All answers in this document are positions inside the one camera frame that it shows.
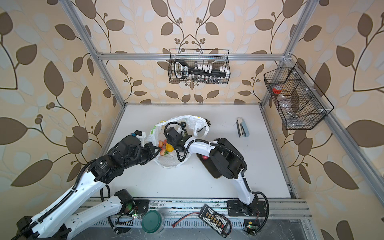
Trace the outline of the red yellow fake peach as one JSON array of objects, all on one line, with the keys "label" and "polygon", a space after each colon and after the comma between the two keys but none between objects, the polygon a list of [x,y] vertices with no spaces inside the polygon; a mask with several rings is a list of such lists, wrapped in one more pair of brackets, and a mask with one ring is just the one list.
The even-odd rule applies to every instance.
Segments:
[{"label": "red yellow fake peach", "polygon": [[161,156],[166,156],[168,154],[168,151],[165,148],[162,148],[160,155]]}]

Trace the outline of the yellow fake lemon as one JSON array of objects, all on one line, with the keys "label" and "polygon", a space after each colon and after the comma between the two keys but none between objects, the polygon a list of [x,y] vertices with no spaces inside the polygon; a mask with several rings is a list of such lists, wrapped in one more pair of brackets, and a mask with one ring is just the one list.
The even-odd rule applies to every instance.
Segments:
[{"label": "yellow fake lemon", "polygon": [[174,151],[174,147],[172,145],[170,145],[170,144],[166,144],[166,151],[171,153],[171,152]]}]

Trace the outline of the translucent white plastic bag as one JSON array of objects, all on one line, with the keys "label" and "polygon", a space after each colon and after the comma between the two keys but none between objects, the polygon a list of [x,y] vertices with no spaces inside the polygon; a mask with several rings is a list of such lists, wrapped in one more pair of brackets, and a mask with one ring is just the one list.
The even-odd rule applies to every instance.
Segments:
[{"label": "translucent white plastic bag", "polygon": [[161,153],[155,157],[155,162],[163,168],[171,169],[180,166],[191,157],[186,150],[189,138],[205,137],[210,129],[208,119],[197,116],[184,115],[161,121],[150,130],[145,141],[157,144]]}]

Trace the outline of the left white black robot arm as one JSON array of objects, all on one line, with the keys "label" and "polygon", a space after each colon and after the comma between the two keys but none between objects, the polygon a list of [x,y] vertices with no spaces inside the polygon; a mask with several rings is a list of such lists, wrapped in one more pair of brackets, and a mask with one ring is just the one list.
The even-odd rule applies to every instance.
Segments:
[{"label": "left white black robot arm", "polygon": [[135,134],[125,137],[106,155],[83,166],[74,185],[53,204],[33,217],[20,219],[14,239],[71,240],[100,220],[116,214],[134,214],[138,208],[127,190],[120,190],[80,213],[76,210],[93,194],[102,192],[125,169],[147,164],[161,150],[152,143],[142,145],[140,136]]}]

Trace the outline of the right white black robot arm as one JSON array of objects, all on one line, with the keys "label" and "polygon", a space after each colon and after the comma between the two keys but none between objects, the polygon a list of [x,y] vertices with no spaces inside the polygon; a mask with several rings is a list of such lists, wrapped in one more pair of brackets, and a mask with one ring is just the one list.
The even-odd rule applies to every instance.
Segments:
[{"label": "right white black robot arm", "polygon": [[223,177],[233,181],[238,199],[227,201],[229,216],[269,216],[270,206],[266,195],[251,190],[245,177],[248,169],[245,159],[227,139],[219,138],[212,142],[196,139],[179,133],[173,124],[177,123],[171,122],[165,126],[164,135],[168,144],[175,149],[179,162],[184,162],[188,154],[206,156]]}]

